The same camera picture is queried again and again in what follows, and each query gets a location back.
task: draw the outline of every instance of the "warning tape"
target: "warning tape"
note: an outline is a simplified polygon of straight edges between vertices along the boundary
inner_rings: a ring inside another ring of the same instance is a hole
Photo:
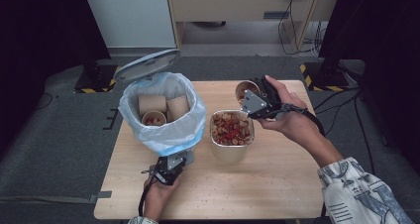
[[[95,92],[111,92],[115,86],[115,80],[111,79],[108,87],[104,88],[80,88],[74,89],[74,93],[95,93]]]
[[[349,87],[348,86],[315,86],[312,84],[312,79],[306,69],[306,65],[305,64],[301,64],[300,65],[300,71],[303,74],[303,78],[305,79],[306,82],[306,86],[308,87],[309,91],[343,91],[343,90],[347,90]]]

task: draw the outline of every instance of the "blue plastic bag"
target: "blue plastic bag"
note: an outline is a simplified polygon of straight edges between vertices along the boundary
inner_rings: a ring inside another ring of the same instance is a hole
[[[190,111],[181,118],[162,126],[145,126],[139,114],[139,95],[163,95],[172,99],[186,95]],[[206,109],[191,81],[181,73],[155,73],[130,84],[118,107],[133,129],[134,136],[160,157],[194,147],[202,138]]]

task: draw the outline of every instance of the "wooden tabletop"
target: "wooden tabletop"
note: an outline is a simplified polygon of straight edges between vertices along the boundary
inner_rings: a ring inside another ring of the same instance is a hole
[[[207,120],[202,140],[194,150],[195,161],[182,173],[181,186],[162,215],[164,219],[288,219],[314,218],[321,214],[321,182],[317,164],[298,145],[283,135],[265,130],[255,122],[255,139],[246,157],[225,165],[211,152],[209,121],[218,110],[239,109],[235,87],[240,81],[193,81],[203,99]],[[283,81],[313,112],[305,86],[298,80]],[[124,121],[94,216],[101,220],[131,219],[138,215],[143,183],[142,170],[154,165],[158,156],[135,140]]]

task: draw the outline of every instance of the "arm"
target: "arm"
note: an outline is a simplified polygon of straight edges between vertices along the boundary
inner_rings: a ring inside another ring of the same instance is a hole
[[[307,107],[296,94],[289,93],[284,84],[269,76],[266,80],[277,90],[283,103]],[[263,128],[280,132],[300,145],[317,162],[325,206],[333,223],[413,223],[388,185],[365,172],[355,159],[344,160],[304,115],[289,112],[277,121],[258,121]]]
[[[148,185],[151,178],[152,177],[149,176],[148,180],[145,181],[144,187]],[[164,208],[167,205],[167,202],[179,185],[180,176],[176,179],[173,185],[164,185],[158,181],[152,184],[145,200],[144,217],[135,217],[130,220],[129,224],[157,224]]]
[[[286,86],[272,77],[266,80],[277,90],[283,103],[292,103],[298,107],[306,108],[307,105],[295,93],[289,93]],[[323,137],[316,125],[300,113],[289,112],[279,121],[258,119],[265,129],[282,133],[291,141],[304,148],[315,159],[319,167],[342,160],[343,157],[334,145]]]

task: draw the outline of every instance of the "shirt sleeve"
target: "shirt sleeve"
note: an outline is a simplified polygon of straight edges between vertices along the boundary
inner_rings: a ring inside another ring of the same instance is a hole
[[[147,217],[137,216],[132,218],[128,224],[158,224],[155,220]]]
[[[325,207],[333,223],[413,223],[390,187],[353,158],[318,169]]]

